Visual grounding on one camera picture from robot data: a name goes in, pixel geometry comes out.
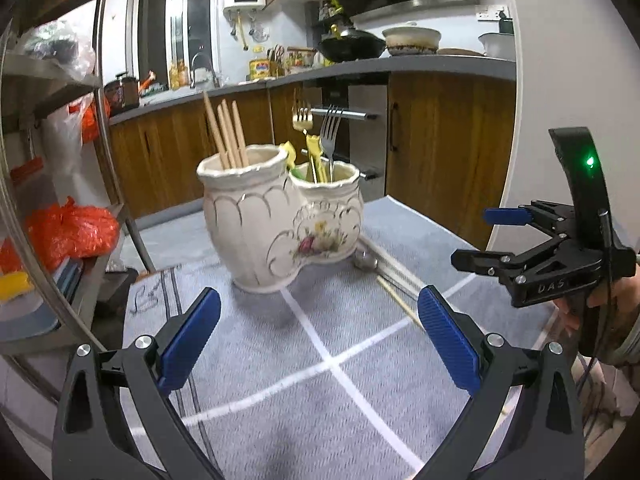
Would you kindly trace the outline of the person's right hand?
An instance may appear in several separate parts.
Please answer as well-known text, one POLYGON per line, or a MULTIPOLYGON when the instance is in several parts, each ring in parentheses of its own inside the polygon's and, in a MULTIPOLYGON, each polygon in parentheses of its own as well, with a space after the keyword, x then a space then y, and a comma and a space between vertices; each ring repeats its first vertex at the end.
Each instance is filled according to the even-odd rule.
POLYGON ((599 308, 605 328, 596 357, 613 366, 639 364, 639 265, 631 278, 602 282, 589 295, 587 310, 599 308))

